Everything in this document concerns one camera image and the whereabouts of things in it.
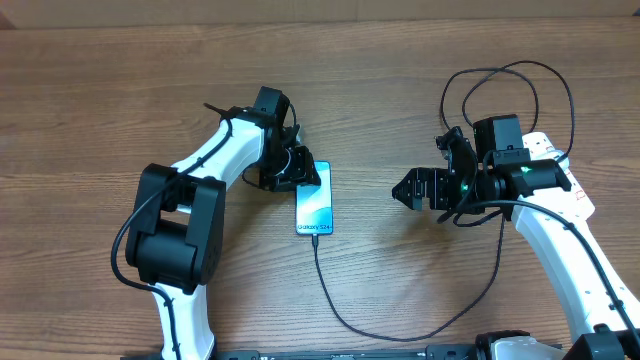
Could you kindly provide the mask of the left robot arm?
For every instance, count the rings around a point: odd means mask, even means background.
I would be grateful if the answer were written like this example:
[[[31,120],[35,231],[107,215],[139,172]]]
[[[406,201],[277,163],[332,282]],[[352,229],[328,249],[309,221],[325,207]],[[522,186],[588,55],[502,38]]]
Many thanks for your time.
[[[280,90],[263,86],[253,105],[218,109],[219,128],[198,150],[171,166],[141,173],[134,208],[112,245],[111,267],[127,286],[152,293],[164,344],[157,359],[211,359],[216,337],[208,320],[207,285],[222,250],[226,193],[257,167],[257,188],[295,191],[318,185],[293,107]]]

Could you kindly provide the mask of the blue Samsung Galaxy smartphone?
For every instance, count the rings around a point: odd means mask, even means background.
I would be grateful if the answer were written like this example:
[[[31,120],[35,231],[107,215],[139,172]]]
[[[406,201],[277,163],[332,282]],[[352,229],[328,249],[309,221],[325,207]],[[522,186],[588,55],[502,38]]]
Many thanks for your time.
[[[296,189],[295,230],[298,235],[330,235],[334,216],[331,165],[316,161],[320,185],[301,185]]]

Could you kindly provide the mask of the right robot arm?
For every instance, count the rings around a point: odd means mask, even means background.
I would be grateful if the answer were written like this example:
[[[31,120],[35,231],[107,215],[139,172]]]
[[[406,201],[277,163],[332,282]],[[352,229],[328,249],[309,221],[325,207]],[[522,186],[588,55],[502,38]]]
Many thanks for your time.
[[[539,355],[560,359],[636,359],[639,301],[617,275],[587,220],[594,206],[571,174],[566,154],[540,133],[523,134],[515,115],[458,127],[435,139],[448,164],[413,168],[392,189],[412,210],[444,217],[497,208],[534,250],[560,301],[572,347]]]

